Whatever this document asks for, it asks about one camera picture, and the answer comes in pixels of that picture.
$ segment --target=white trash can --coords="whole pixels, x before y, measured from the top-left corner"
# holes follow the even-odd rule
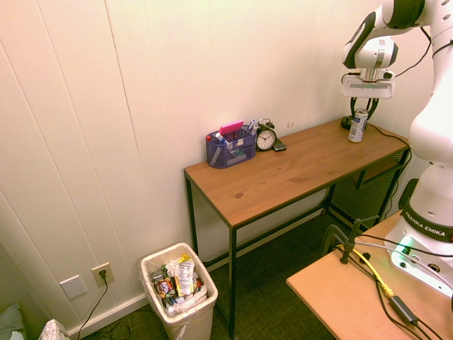
[[[149,274],[161,269],[164,264],[187,254],[195,262],[195,271],[207,288],[206,300],[189,310],[169,316],[161,298],[154,291]],[[218,292],[203,262],[186,243],[178,243],[167,249],[149,255],[140,261],[140,279],[153,311],[160,317],[170,340],[210,340],[212,313]]]

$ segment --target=black alarm clock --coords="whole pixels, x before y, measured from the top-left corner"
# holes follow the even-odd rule
[[[267,151],[272,149],[275,142],[277,141],[277,135],[273,130],[275,126],[272,124],[269,118],[260,119],[258,121],[258,130],[256,132],[256,149],[259,151]]]

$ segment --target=wooden table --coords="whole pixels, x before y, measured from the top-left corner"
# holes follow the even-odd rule
[[[395,214],[374,226],[367,234],[385,237],[400,218],[399,214]],[[384,244],[369,237],[359,239],[361,242]],[[448,297],[392,267],[386,250],[360,245],[355,248],[371,254],[370,262],[384,282],[417,317],[443,339],[453,339],[453,314]],[[341,264],[340,257],[338,250],[332,251],[288,278],[287,284],[337,340],[415,339],[386,317],[374,281],[355,264]],[[388,300],[385,300],[389,313],[399,321]]]
[[[305,212],[241,246],[236,244],[237,230],[352,175],[356,175],[360,183],[385,171],[396,171],[397,175],[408,150],[402,141],[385,137],[372,127],[367,128],[360,143],[349,142],[348,131],[340,126],[339,120],[280,139],[287,145],[287,150],[283,152],[257,152],[253,159],[227,169],[214,169],[207,162],[184,169],[195,252],[198,253],[198,245],[192,185],[200,189],[201,194],[229,228],[229,252],[206,265],[229,256],[231,339],[234,338],[235,321],[236,252],[320,207]],[[400,162],[392,158],[399,152],[404,152]],[[329,206],[330,199],[331,194],[323,207]],[[381,211],[384,210],[385,204],[386,202],[383,202]]]

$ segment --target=yellow cable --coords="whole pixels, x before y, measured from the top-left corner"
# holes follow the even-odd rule
[[[338,248],[345,248],[342,244],[339,244],[337,246]],[[376,269],[374,269],[373,265],[363,256],[361,253],[355,249],[352,250],[354,254],[359,256],[365,264],[368,266],[369,269],[373,272],[373,274],[376,276],[377,280],[379,281],[379,284],[381,285],[382,289],[384,290],[385,296],[387,299],[390,299],[392,296],[394,296],[394,292],[390,287],[382,280],[381,276],[377,273]]]

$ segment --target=desk organizer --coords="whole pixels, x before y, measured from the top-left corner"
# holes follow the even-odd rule
[[[224,135],[225,139],[231,143],[230,146],[222,144],[215,137],[217,131],[206,136],[207,163],[213,168],[225,169],[254,158],[256,136],[252,135],[247,128],[247,125],[243,125],[240,130]]]

